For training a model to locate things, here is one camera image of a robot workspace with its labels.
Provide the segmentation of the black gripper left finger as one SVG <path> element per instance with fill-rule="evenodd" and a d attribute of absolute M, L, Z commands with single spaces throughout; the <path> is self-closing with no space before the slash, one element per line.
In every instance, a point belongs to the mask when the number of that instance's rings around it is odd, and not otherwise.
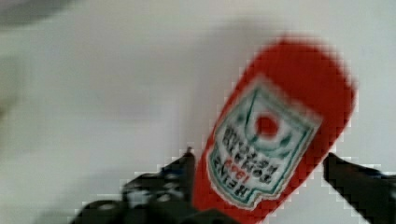
<path fill-rule="evenodd" d="M 190 148 L 157 173 L 125 184 L 118 200 L 85 205 L 70 224 L 240 224 L 217 209 L 192 205 L 195 156 Z"/>

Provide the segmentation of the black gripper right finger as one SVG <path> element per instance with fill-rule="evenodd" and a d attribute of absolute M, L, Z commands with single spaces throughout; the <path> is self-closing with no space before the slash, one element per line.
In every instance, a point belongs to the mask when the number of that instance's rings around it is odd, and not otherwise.
<path fill-rule="evenodd" d="M 395 224 L 395 175 L 344 161 L 330 153 L 323 178 L 370 224 Z"/>

